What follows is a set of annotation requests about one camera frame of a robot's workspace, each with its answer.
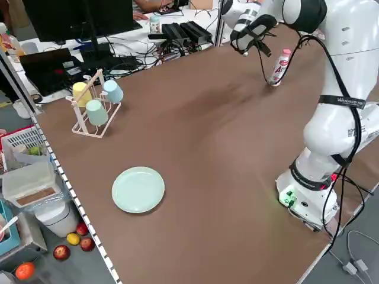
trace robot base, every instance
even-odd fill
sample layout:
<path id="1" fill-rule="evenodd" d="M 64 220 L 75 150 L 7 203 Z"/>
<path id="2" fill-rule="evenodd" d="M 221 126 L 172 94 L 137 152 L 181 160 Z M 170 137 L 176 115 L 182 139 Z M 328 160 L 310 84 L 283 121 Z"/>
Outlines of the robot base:
<path id="1" fill-rule="evenodd" d="M 277 189 L 280 203 L 293 215 L 304 221 L 312 230 L 322 230 L 322 211 L 330 188 L 311 191 L 296 182 L 287 170 L 277 179 Z M 336 215 L 338 209 L 337 194 L 333 190 L 325 208 L 325 224 Z"/>

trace blue cup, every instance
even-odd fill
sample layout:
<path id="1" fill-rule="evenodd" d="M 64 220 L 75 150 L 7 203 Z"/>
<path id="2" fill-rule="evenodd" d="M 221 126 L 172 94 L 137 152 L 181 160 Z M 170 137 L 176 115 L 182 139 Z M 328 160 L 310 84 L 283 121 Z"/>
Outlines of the blue cup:
<path id="1" fill-rule="evenodd" d="M 108 113 L 97 99 L 92 99 L 85 105 L 89 122 L 94 126 L 100 126 L 108 121 Z"/>
<path id="2" fill-rule="evenodd" d="M 107 92 L 107 100 L 116 104 L 121 102 L 124 92 L 114 80 L 108 80 L 104 83 L 104 90 Z"/>

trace orange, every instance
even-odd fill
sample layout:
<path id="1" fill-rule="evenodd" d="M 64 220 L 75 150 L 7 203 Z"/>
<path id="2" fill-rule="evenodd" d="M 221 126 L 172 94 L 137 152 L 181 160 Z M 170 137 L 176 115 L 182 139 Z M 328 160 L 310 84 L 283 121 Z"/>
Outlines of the orange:
<path id="1" fill-rule="evenodd" d="M 25 262 L 17 267 L 16 269 L 16 277 L 19 280 L 27 280 L 34 274 L 34 264 L 32 262 Z"/>

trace red apple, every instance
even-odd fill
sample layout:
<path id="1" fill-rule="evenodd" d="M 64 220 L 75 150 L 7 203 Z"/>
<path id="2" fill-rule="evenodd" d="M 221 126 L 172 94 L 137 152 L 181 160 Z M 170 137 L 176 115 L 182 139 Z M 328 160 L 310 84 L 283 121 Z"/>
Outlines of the red apple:
<path id="1" fill-rule="evenodd" d="M 88 234 L 88 228 L 87 225 L 84 222 L 80 222 L 78 226 L 76 226 L 76 232 L 79 235 L 87 235 Z"/>
<path id="2" fill-rule="evenodd" d="M 91 238 L 84 238 L 81 240 L 81 248 L 83 251 L 91 251 L 95 247 L 95 242 Z"/>
<path id="3" fill-rule="evenodd" d="M 70 249 L 67 246 L 57 246 L 54 249 L 53 255 L 57 260 L 66 260 L 70 257 Z"/>

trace green cup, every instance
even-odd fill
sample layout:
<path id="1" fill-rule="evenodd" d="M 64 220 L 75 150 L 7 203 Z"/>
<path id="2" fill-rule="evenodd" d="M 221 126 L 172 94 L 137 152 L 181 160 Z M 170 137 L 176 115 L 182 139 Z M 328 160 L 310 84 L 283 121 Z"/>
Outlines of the green cup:
<path id="1" fill-rule="evenodd" d="M 108 121 L 108 113 L 97 99 L 92 99 L 85 105 L 89 122 L 94 126 L 100 126 Z"/>

